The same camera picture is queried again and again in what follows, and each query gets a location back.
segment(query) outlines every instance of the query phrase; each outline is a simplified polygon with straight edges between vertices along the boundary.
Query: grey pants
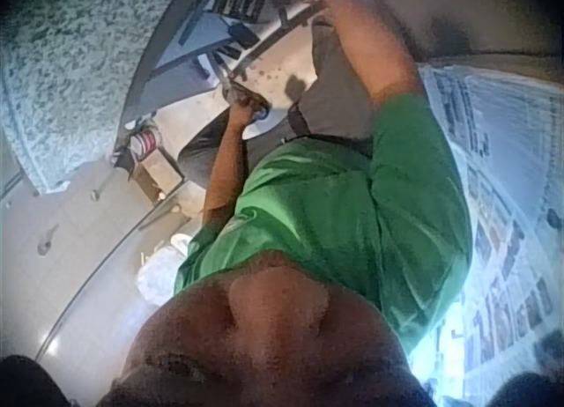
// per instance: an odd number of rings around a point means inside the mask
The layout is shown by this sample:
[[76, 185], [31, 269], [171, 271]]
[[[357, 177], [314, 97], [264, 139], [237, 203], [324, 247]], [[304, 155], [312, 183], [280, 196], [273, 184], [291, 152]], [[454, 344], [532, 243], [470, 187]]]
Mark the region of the grey pants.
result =
[[[349, 145], [367, 156], [372, 153], [372, 101], [346, 59], [334, 28], [324, 16], [313, 20], [312, 34], [312, 55], [318, 79], [286, 119], [269, 132], [246, 142], [249, 171], [285, 141], [304, 135]], [[178, 166], [186, 178], [203, 188], [207, 188], [212, 174], [227, 119], [225, 112], [206, 126], [178, 157]]]

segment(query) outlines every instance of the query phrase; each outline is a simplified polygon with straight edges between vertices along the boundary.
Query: short sleeve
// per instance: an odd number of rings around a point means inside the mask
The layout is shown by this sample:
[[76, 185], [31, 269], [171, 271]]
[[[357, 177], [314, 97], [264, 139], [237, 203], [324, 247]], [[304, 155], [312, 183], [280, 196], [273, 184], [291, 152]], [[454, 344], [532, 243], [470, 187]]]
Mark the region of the short sleeve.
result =
[[471, 262], [460, 176], [425, 98], [397, 96], [380, 109], [370, 175], [381, 310], [409, 352], [460, 293]]
[[205, 225], [196, 234], [188, 245], [188, 257], [178, 269], [176, 280], [174, 281], [174, 294], [182, 292], [190, 284], [198, 280], [200, 267], [205, 253], [218, 238], [221, 227], [215, 225]]

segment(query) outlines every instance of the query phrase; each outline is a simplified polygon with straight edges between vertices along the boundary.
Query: man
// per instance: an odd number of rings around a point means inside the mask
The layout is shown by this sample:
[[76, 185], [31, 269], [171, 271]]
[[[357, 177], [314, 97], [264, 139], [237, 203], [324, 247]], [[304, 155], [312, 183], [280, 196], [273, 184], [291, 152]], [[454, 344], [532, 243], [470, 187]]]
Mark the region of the man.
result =
[[[358, 0], [326, 2], [369, 102], [350, 115], [377, 110], [373, 153], [316, 135], [331, 103], [308, 104], [339, 73], [338, 45], [324, 44], [300, 103], [312, 134], [247, 179], [241, 135], [254, 107], [233, 107], [177, 295], [141, 329], [100, 405], [433, 405], [405, 354], [467, 275], [464, 193], [404, 46]], [[355, 82], [337, 84], [354, 105]], [[351, 118], [335, 137], [362, 138], [362, 126]]]

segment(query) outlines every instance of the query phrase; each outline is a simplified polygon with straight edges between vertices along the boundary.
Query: hand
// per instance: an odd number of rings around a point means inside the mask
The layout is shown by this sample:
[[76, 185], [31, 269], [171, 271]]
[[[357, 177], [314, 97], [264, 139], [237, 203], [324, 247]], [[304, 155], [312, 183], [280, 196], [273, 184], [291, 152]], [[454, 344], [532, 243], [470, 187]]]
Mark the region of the hand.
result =
[[240, 100], [229, 109], [229, 123], [227, 124], [227, 128], [229, 130], [243, 132], [253, 121], [253, 115], [257, 109], [258, 106], [251, 98]]

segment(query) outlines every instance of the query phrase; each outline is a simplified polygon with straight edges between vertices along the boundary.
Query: newspaper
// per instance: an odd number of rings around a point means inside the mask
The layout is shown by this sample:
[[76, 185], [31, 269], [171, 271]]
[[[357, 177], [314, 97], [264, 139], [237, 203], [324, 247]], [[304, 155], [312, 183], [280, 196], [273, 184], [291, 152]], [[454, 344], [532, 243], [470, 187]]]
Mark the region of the newspaper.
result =
[[453, 148], [474, 232], [470, 275], [431, 336], [427, 378], [439, 405], [451, 396], [480, 406], [511, 377], [549, 374], [562, 362], [564, 91], [490, 70], [419, 71]]

